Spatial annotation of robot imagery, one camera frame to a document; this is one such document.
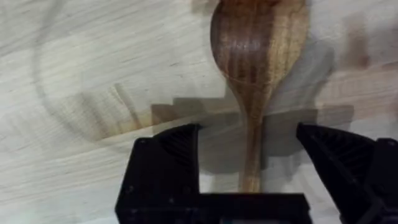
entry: wood grain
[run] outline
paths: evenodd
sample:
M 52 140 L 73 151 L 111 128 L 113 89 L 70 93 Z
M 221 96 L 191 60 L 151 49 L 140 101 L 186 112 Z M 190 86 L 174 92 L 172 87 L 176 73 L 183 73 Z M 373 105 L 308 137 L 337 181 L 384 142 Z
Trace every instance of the wood grain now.
M 217 4 L 0 1 L 1 223 L 117 224 L 114 204 L 134 140 L 192 121 L 206 126 L 201 191 L 239 190 L 245 131 L 211 52 Z M 295 125 L 398 139 L 398 2 L 307 6 L 312 38 L 264 112 L 261 184 L 266 192 L 304 192 L 315 224 L 340 224 Z M 348 23 L 356 15 L 364 21 Z M 353 36 L 363 40 L 358 53 L 349 49 Z M 354 66 L 344 63 L 348 52 Z M 357 66 L 364 56 L 367 68 Z
M 262 114 L 273 91 L 299 58 L 308 31 L 305 1 L 221 1 L 211 46 L 247 116 L 242 191 L 260 191 Z

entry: light wood table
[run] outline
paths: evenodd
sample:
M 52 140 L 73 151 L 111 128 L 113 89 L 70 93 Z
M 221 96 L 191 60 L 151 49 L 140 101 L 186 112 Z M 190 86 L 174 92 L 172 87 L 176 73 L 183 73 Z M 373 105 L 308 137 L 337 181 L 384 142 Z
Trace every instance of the light wood table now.
M 1 223 L 117 223 L 134 140 L 200 122 L 203 192 L 238 189 L 244 128 L 211 55 L 216 1 L 0 1 Z M 299 121 L 398 138 L 398 2 L 312 0 L 310 37 L 266 112 L 266 192 L 338 211 Z

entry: wooden spoon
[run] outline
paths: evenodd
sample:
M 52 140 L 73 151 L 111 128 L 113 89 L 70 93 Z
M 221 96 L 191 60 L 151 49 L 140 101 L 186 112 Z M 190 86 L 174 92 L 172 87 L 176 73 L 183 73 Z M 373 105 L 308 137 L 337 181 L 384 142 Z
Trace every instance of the wooden spoon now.
M 247 117 L 242 192 L 260 192 L 262 114 L 307 38 L 305 0 L 221 0 L 211 22 L 213 56 Z

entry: spoon handle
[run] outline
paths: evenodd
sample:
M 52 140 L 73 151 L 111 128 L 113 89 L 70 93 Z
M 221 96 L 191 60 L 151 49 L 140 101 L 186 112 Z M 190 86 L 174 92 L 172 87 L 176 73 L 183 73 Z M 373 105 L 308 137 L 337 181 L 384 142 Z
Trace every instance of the spoon handle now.
M 248 121 L 246 161 L 241 177 L 241 192 L 261 191 L 262 123 Z

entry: wood tabletop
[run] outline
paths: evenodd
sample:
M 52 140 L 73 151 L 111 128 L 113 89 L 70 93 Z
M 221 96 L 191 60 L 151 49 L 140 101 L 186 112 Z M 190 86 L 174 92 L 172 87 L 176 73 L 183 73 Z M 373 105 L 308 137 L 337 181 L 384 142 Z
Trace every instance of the wood tabletop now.
M 245 130 L 211 54 L 216 4 L 0 1 L 2 223 L 116 224 L 134 140 L 193 121 L 201 191 L 237 191 Z M 315 223 L 340 223 L 295 126 L 398 139 L 398 2 L 307 5 L 306 47 L 264 114 L 262 185 L 304 192 Z

